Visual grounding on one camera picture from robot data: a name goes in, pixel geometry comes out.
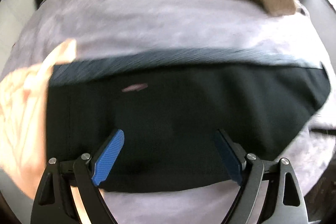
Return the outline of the dark navy pants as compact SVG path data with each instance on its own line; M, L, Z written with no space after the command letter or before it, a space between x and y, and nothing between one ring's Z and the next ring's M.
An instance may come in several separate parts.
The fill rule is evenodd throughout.
M323 68L254 64L220 49L56 65L47 93L46 154L68 161L95 153L120 129L125 143L102 188L197 188L228 179L216 130L245 151L274 160L329 94Z

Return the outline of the peach orange garment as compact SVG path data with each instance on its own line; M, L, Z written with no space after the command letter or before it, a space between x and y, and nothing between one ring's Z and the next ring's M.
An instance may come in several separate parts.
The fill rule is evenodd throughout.
M45 170L47 86L54 65L76 59L77 42L67 39L40 64L20 68L1 81L1 168L29 198Z

